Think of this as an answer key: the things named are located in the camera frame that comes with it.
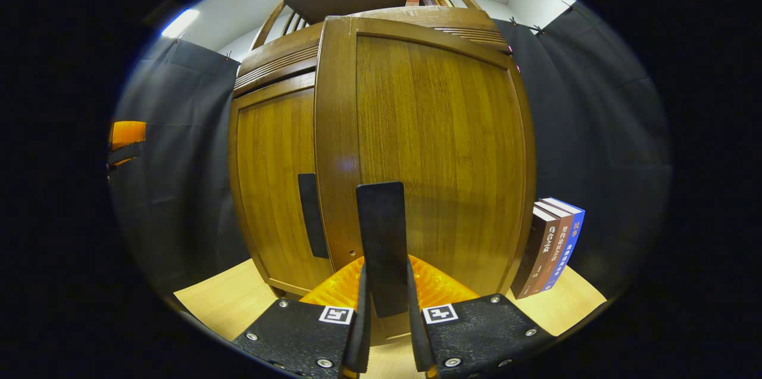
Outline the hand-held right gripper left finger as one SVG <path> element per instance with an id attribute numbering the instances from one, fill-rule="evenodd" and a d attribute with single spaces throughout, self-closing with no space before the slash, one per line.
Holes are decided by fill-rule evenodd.
<path id="1" fill-rule="evenodd" d="M 299 300 L 280 298 L 232 340 L 293 378 L 359 378 L 370 351 L 370 290 L 359 257 Z"/>

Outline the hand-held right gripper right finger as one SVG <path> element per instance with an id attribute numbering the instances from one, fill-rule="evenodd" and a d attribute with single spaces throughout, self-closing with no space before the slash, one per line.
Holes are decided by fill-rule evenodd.
<path id="1" fill-rule="evenodd" d="M 479 296 L 414 255 L 408 298 L 416 368 L 427 378 L 501 378 L 555 338 L 502 294 Z"/>

